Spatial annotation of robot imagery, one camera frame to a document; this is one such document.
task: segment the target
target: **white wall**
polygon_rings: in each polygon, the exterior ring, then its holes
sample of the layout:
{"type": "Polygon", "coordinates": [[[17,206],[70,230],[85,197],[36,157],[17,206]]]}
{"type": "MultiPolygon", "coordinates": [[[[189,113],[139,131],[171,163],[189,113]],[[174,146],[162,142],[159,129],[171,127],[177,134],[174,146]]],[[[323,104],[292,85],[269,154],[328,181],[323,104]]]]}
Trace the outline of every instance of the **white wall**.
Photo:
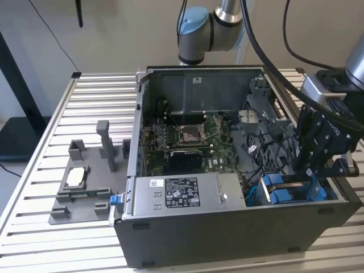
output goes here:
{"type": "MultiPolygon", "coordinates": [[[[260,46],[278,68],[317,68],[293,58],[284,47],[282,34],[286,0],[256,0],[251,21],[260,46]]],[[[364,31],[363,0],[292,0],[287,16],[291,48],[307,59],[343,67],[364,31]]],[[[245,63],[260,63],[249,44],[245,63]]]]}
{"type": "MultiPolygon", "coordinates": [[[[182,0],[82,1],[83,28],[78,27],[74,0],[32,1],[83,72],[136,72],[138,67],[179,62],[176,21],[182,0]]],[[[51,115],[75,69],[28,1],[1,2],[0,30],[41,113],[51,115]]],[[[217,3],[190,0],[188,6],[212,11],[217,3]]],[[[205,64],[233,64],[235,57],[233,51],[207,53],[205,64]]],[[[5,94],[13,102],[12,96],[5,94]]],[[[0,100],[0,108],[7,103],[0,100]]],[[[14,112],[0,115],[4,119],[14,112]]]]}

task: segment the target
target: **slotted table surface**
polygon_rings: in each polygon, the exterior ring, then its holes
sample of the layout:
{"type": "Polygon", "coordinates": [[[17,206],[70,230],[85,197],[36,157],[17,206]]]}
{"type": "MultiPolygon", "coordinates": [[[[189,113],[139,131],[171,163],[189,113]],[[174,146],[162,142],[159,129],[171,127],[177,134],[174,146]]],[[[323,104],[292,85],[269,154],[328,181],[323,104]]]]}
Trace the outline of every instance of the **slotted table surface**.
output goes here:
{"type": "MultiPolygon", "coordinates": [[[[296,87],[302,86],[303,74],[295,69],[281,72],[296,87]]],[[[130,138],[137,96],[135,87],[132,73],[82,74],[79,79],[71,80],[0,218],[0,225],[4,223],[0,235],[0,272],[127,273],[133,270],[127,267],[115,231],[107,221],[52,226],[48,219],[67,165],[70,141],[83,139],[87,147],[100,146],[100,137],[95,133],[99,119],[109,120],[114,144],[130,138]]],[[[302,105],[293,99],[298,107],[302,105]]],[[[361,174],[348,181],[364,201],[362,141],[353,158],[361,174]]],[[[327,230],[306,253],[139,271],[364,272],[364,208],[343,227],[327,230]]]]}

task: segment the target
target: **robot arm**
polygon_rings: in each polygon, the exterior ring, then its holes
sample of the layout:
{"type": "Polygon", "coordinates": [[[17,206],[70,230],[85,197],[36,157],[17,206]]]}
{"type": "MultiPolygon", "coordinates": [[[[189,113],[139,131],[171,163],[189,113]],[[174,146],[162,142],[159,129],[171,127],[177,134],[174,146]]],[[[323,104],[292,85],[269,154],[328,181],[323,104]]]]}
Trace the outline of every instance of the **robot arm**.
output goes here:
{"type": "Polygon", "coordinates": [[[221,0],[210,14],[204,7],[187,9],[179,38],[181,64],[197,65],[203,62],[205,52],[234,48],[242,39],[242,25],[239,0],[221,0]]]}
{"type": "MultiPolygon", "coordinates": [[[[318,71],[305,79],[301,91],[316,102],[349,120],[364,122],[360,104],[364,99],[364,34],[346,61],[346,68],[318,71]]],[[[362,131],[343,127],[326,115],[303,105],[296,129],[300,153],[293,164],[297,173],[310,168],[318,177],[358,176],[359,169],[351,158],[362,131]],[[342,155],[331,167],[327,161],[342,155]]]]}

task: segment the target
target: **black cable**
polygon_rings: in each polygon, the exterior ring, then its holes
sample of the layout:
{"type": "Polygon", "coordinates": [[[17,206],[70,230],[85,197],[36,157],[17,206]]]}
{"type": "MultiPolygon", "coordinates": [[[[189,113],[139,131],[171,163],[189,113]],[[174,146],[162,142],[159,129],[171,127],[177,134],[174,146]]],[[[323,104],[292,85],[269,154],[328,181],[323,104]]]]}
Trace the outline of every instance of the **black cable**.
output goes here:
{"type": "MultiPolygon", "coordinates": [[[[263,168],[263,158],[262,158],[262,155],[259,153],[259,151],[260,150],[265,150],[268,146],[270,146],[270,145],[272,145],[272,144],[278,144],[278,142],[277,141],[275,141],[275,140],[272,140],[272,141],[269,141],[269,142],[267,142],[267,143],[265,143],[265,144],[263,144],[263,145],[261,145],[258,149],[256,149],[253,153],[254,154],[257,154],[257,155],[259,155],[259,157],[260,157],[260,162],[259,162],[259,167],[253,172],[253,174],[247,179],[247,181],[251,181],[251,179],[256,175],[256,174],[258,174],[259,173],[259,171],[263,168]]],[[[254,158],[254,156],[252,155],[251,156],[253,159],[254,159],[254,161],[255,161],[255,164],[257,164],[257,160],[258,159],[256,159],[256,158],[254,158]]]]}
{"type": "Polygon", "coordinates": [[[271,60],[267,57],[267,55],[263,52],[260,45],[258,44],[255,35],[253,33],[253,28],[251,27],[250,18],[248,8],[246,6],[246,0],[240,0],[242,13],[243,13],[243,22],[245,25],[246,33],[248,34],[250,43],[257,53],[263,64],[266,68],[272,73],[272,75],[283,84],[283,86],[288,89],[294,96],[296,96],[299,100],[303,103],[307,104],[308,106],[314,108],[316,111],[319,111],[322,114],[325,114],[327,118],[330,118],[332,122],[336,122],[338,125],[358,132],[362,132],[364,127],[362,124],[356,121],[348,121],[346,118],[340,117],[336,115],[334,112],[329,111],[324,106],[320,105],[318,102],[314,101],[310,97],[306,96],[304,93],[299,91],[293,84],[291,84],[274,66],[271,60]]]}
{"type": "Polygon", "coordinates": [[[5,168],[2,164],[0,164],[0,167],[4,169],[4,171],[8,172],[8,173],[11,173],[12,175],[16,175],[17,177],[22,177],[21,175],[15,173],[15,172],[12,172],[12,171],[9,171],[7,168],[5,168]]]}
{"type": "Polygon", "coordinates": [[[155,100],[155,109],[154,109],[154,115],[155,116],[157,116],[158,115],[158,102],[160,101],[160,100],[163,100],[163,101],[165,101],[166,100],[166,98],[165,97],[159,97],[159,98],[157,98],[156,100],[155,100]]]}
{"type": "MultiPolygon", "coordinates": [[[[276,154],[275,154],[275,163],[276,163],[276,165],[278,166],[278,162],[277,162],[277,158],[278,158],[278,154],[279,154],[279,150],[281,149],[281,148],[283,148],[283,149],[286,149],[284,146],[283,146],[283,143],[285,142],[285,141],[287,141],[287,140],[291,140],[291,142],[292,142],[292,146],[293,147],[290,147],[289,146],[289,142],[288,142],[288,148],[290,149],[290,150],[293,150],[292,152],[293,152],[293,158],[295,158],[296,157],[296,151],[295,151],[295,139],[294,139],[294,137],[292,137],[292,136],[288,136],[288,137],[286,137],[285,139],[283,139],[282,141],[281,141],[281,143],[279,144],[279,146],[278,146],[278,150],[277,150],[277,152],[276,152],[276,154]]],[[[289,156],[289,160],[290,160],[290,162],[292,162],[293,161],[293,158],[292,158],[292,155],[291,155],[291,152],[288,152],[287,151],[287,149],[285,150],[285,153],[287,154],[287,156],[289,156]]],[[[281,172],[284,172],[283,171],[283,168],[287,165],[287,162],[286,163],[284,163],[282,166],[278,166],[278,169],[281,171],[281,172]]]]}
{"type": "Polygon", "coordinates": [[[271,136],[271,138],[273,138],[273,137],[272,137],[272,135],[271,135],[271,133],[272,133],[273,131],[276,131],[276,130],[279,130],[279,131],[281,131],[283,134],[288,135],[288,134],[287,134],[287,132],[286,132],[286,131],[284,131],[282,128],[274,128],[274,129],[269,130],[267,133],[264,133],[264,134],[260,133],[259,135],[254,134],[254,133],[248,133],[248,134],[246,135],[246,142],[247,142],[247,144],[248,144],[249,138],[250,138],[251,136],[253,136],[253,137],[255,137],[255,138],[259,138],[259,137],[262,137],[262,136],[264,136],[264,135],[270,135],[270,136],[271,136]]]}
{"type": "Polygon", "coordinates": [[[332,66],[327,65],[327,64],[321,64],[321,63],[318,63],[318,62],[315,62],[315,61],[308,60],[308,59],[298,55],[297,53],[295,53],[291,49],[291,47],[289,46],[288,41],[287,41],[287,32],[286,32],[287,13],[288,13],[288,7],[289,7],[290,2],[291,2],[291,0],[287,0],[286,7],[284,8],[284,13],[283,13],[283,40],[284,40],[284,45],[286,46],[286,49],[288,50],[289,54],[291,54],[296,59],[299,59],[300,61],[303,61],[304,63],[314,65],[316,67],[322,67],[322,68],[325,68],[325,69],[336,69],[336,67],[332,67],[332,66]]]}
{"type": "Polygon", "coordinates": [[[290,136],[289,137],[290,141],[291,141],[291,144],[292,144],[292,153],[293,153],[293,157],[294,158],[297,158],[297,153],[296,153],[296,145],[295,145],[295,138],[293,136],[290,136]]]}
{"type": "Polygon", "coordinates": [[[78,69],[77,65],[72,61],[71,57],[69,57],[68,54],[67,54],[67,52],[63,49],[63,47],[61,46],[60,42],[58,41],[56,35],[53,33],[53,31],[51,30],[51,28],[49,27],[49,25],[45,22],[45,20],[43,19],[43,17],[39,14],[38,10],[36,9],[36,7],[32,3],[32,1],[31,0],[28,0],[28,1],[32,5],[32,7],[34,8],[35,12],[38,14],[39,18],[43,21],[43,23],[45,24],[45,26],[48,28],[48,30],[50,31],[50,33],[53,35],[53,37],[55,38],[55,40],[56,40],[58,46],[60,47],[60,49],[63,51],[63,53],[65,53],[65,55],[67,56],[67,58],[71,61],[71,63],[73,64],[73,66],[79,72],[80,70],[78,69]]]}
{"type": "Polygon", "coordinates": [[[182,21],[183,21],[183,18],[184,18],[184,13],[186,11],[186,6],[187,6],[187,0],[183,0],[182,7],[181,7],[181,10],[180,10],[180,14],[179,14],[178,20],[177,20],[177,44],[178,45],[180,43],[181,27],[182,27],[182,21]]]}

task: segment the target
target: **black pole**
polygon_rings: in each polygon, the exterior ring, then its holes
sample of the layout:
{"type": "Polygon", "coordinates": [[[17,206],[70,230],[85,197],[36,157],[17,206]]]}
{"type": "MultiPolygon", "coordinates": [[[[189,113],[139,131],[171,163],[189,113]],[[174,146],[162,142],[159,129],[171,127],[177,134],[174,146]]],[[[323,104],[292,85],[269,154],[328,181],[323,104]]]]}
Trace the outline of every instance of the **black pole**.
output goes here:
{"type": "Polygon", "coordinates": [[[78,25],[80,27],[83,27],[84,26],[84,21],[82,19],[81,0],[75,0],[75,3],[76,3],[78,25]]]}
{"type": "Polygon", "coordinates": [[[0,32],[0,69],[19,101],[30,125],[36,131],[43,131],[46,122],[33,99],[32,94],[0,32]]]}

